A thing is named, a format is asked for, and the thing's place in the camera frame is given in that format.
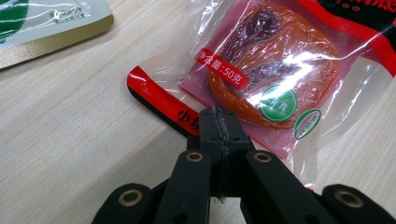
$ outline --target wooden table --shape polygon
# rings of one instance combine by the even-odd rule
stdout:
[[[107,34],[0,71],[0,223],[90,223],[112,190],[156,186],[185,149],[126,76],[167,49],[189,1],[107,2]],[[396,217],[395,92],[320,151],[316,191],[355,187]],[[211,223],[243,223],[237,203],[213,200]]]

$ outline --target vacuum-sealed package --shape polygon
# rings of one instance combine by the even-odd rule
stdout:
[[[322,147],[396,75],[390,1],[194,1],[163,55],[127,78],[133,96],[184,134],[197,111],[235,113],[307,186]]]
[[[99,35],[113,21],[104,0],[1,0],[0,69]]]

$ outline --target red packaging label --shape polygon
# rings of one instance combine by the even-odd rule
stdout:
[[[222,60],[219,55],[209,49],[201,49],[195,60],[204,64],[210,71],[218,74],[238,89],[244,89],[248,85],[248,77],[244,73]]]

